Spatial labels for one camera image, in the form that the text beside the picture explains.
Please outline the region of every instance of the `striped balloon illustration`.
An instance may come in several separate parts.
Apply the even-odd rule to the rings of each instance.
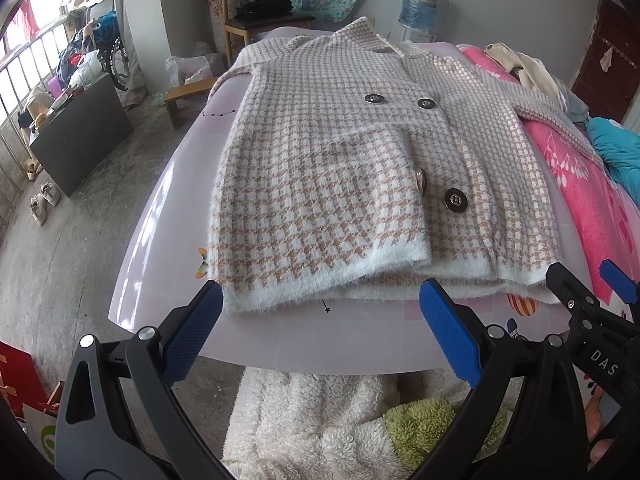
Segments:
[[[531,298],[523,298],[522,296],[516,296],[515,294],[507,294],[507,300],[513,311],[519,316],[527,317],[535,313],[538,308],[538,300],[532,300]]]

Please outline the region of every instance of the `pink blanket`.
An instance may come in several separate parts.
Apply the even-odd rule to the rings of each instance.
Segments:
[[[474,46],[460,50],[476,66],[492,75],[520,84],[502,66]],[[546,124],[523,121],[556,177],[582,241],[593,293],[606,304],[612,290],[600,277],[600,263],[611,259],[627,276],[640,278],[636,240],[640,240],[640,213],[628,194]]]

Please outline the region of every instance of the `concrete floor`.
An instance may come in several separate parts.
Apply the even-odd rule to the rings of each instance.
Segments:
[[[70,198],[48,207],[42,227],[31,217],[29,200],[47,175],[27,186],[0,246],[0,340],[31,353],[47,393],[66,378],[84,334],[103,342],[129,336],[107,319],[113,287],[146,200],[191,123],[174,131],[164,107],[153,107],[149,98],[129,118],[133,134]],[[187,380],[174,387],[217,456],[241,374],[237,365],[198,358]],[[130,381],[123,387],[147,449],[164,456],[135,389]]]

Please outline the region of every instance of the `glossy table cover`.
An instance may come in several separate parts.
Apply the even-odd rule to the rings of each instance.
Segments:
[[[285,27],[271,35],[293,37],[301,32],[309,31]],[[466,62],[453,45],[425,47]],[[204,284],[210,194],[220,153],[249,81],[250,75],[240,75],[225,82],[164,169],[116,282],[109,319],[117,325],[132,332],[157,326]],[[539,160],[558,219],[565,264],[591,286],[566,203],[541,156]],[[568,316],[559,304],[506,294],[458,302],[471,306],[485,324],[513,327],[509,323],[513,319],[518,332],[534,340],[567,329]],[[533,310],[532,315],[522,315]],[[335,375],[409,372],[446,364],[417,301],[327,300],[268,313],[223,313],[201,354],[246,366]]]

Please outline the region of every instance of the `metal screw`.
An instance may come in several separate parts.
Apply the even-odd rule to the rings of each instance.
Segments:
[[[504,330],[497,325],[491,325],[486,329],[486,332],[489,334],[489,337],[492,339],[500,339],[501,337],[504,336]]]
[[[562,338],[559,335],[551,334],[548,340],[551,346],[562,346]]]
[[[145,326],[144,328],[141,328],[140,331],[138,332],[138,337],[140,339],[151,339],[155,335],[156,335],[156,329],[153,328],[152,326]]]
[[[80,339],[80,346],[82,348],[89,348],[92,344],[94,344],[94,336],[91,334],[83,335]]]

